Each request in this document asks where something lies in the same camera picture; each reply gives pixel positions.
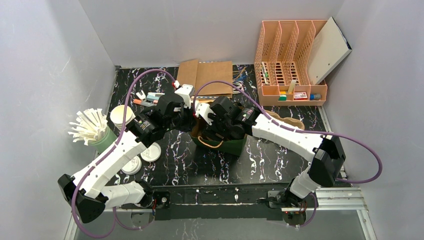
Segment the green kraft paper bag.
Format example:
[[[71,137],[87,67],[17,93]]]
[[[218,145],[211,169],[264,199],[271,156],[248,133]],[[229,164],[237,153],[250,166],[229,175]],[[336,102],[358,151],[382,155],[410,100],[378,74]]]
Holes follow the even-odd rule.
[[[206,129],[207,123],[201,118],[194,118],[195,126],[192,128],[189,133],[192,141],[201,148],[205,148],[213,151],[220,151],[226,154],[231,154],[239,157],[247,141],[247,134],[244,135],[243,139],[236,140],[211,140],[207,138],[203,131]]]

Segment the brown pulp cup carrier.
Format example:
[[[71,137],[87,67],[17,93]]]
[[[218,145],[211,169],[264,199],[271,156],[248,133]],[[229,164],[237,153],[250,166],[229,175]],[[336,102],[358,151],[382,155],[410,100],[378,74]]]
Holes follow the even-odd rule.
[[[279,120],[285,124],[288,124],[290,126],[296,127],[300,130],[305,130],[305,125],[304,123],[299,120],[299,119],[295,119],[292,117],[280,117],[277,113],[266,110],[266,112],[273,118],[275,118],[276,120]]]

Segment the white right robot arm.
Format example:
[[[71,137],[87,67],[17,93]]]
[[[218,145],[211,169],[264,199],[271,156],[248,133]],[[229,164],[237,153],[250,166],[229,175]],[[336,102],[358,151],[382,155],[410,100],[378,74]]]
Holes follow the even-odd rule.
[[[205,132],[218,138],[245,135],[265,139],[293,151],[310,162],[289,184],[282,200],[298,203],[321,187],[333,187],[346,156],[340,138],[329,133],[306,133],[272,116],[255,102],[239,105],[220,96],[211,103],[192,104],[194,115],[205,121]]]

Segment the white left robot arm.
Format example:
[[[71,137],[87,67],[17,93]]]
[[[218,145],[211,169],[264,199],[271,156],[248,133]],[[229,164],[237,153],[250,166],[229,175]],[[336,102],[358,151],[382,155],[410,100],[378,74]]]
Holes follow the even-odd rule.
[[[189,132],[195,120],[192,94],[166,93],[122,128],[123,133],[87,167],[57,181],[64,199],[82,223],[90,223],[105,209],[139,204],[148,195],[143,182],[107,186],[111,178],[134,157],[163,139],[171,130]]]

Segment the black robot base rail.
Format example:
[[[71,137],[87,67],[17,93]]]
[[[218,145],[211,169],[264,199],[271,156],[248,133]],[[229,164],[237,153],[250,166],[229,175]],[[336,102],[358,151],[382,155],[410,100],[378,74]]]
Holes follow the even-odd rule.
[[[319,205],[315,193],[296,199],[285,182],[144,186],[147,196],[140,206],[128,203],[123,209],[146,211],[154,207],[158,221],[255,218],[303,224],[306,214]]]

